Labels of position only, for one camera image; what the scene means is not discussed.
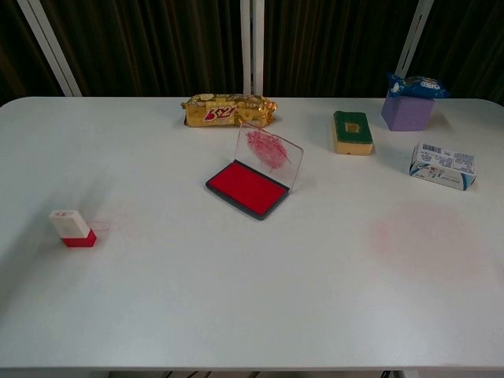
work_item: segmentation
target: purple block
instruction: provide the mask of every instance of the purple block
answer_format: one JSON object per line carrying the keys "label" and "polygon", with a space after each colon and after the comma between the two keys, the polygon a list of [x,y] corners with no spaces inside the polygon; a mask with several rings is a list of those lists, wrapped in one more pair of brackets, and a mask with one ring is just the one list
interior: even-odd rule
{"label": "purple block", "polygon": [[381,115],[393,132],[415,132],[424,130],[433,107],[430,98],[387,96]]}

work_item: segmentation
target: pink smudge on table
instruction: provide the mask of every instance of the pink smudge on table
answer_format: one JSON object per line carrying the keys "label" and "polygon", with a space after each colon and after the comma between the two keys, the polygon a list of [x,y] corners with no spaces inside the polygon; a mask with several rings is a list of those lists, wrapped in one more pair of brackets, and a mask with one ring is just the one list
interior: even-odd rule
{"label": "pink smudge on table", "polygon": [[483,274],[485,255],[470,212],[407,202],[371,224],[376,260],[406,276],[469,278]]}
{"label": "pink smudge on table", "polygon": [[246,144],[271,170],[281,168],[286,161],[290,163],[282,141],[275,135],[260,131],[247,132]]}

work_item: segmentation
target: sponge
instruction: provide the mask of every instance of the sponge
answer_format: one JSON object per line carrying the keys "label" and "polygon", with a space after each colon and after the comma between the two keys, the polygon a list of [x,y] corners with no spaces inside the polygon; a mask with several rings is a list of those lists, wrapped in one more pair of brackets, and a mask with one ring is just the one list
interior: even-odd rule
{"label": "sponge", "polygon": [[370,155],[372,136],[365,113],[335,112],[332,140],[337,154]]}

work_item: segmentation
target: red ink pad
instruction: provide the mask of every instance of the red ink pad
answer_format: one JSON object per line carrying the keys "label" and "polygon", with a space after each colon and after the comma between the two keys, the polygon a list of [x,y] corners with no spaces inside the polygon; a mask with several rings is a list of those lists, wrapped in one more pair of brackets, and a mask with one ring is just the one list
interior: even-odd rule
{"label": "red ink pad", "polygon": [[263,220],[288,196],[302,154],[300,147],[287,140],[243,124],[235,160],[206,186],[226,202]]}

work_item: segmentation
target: metal frame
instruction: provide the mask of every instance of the metal frame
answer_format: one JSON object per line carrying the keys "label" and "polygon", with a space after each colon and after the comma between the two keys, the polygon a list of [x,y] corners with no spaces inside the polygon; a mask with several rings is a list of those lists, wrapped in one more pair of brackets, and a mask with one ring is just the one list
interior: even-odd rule
{"label": "metal frame", "polygon": [[408,35],[404,46],[402,47],[401,57],[395,69],[395,74],[400,77],[406,77],[408,69],[410,68],[411,61],[417,49],[418,41],[424,30],[425,22],[427,21],[428,14],[431,11],[434,0],[418,0],[417,9],[411,20]]}
{"label": "metal frame", "polygon": [[[40,0],[17,0],[65,96],[81,96],[79,85]],[[395,73],[405,77],[434,0],[418,0]],[[262,95],[264,83],[265,0],[240,0],[243,93]]]}
{"label": "metal frame", "polygon": [[265,0],[252,0],[252,86],[262,95],[265,57]]}
{"label": "metal frame", "polygon": [[17,0],[21,11],[30,25],[49,66],[60,84],[65,96],[81,96],[79,86],[73,76],[69,63],[47,19],[40,0]]}
{"label": "metal frame", "polygon": [[250,95],[252,93],[250,0],[240,0],[240,14],[242,19],[243,93]]}

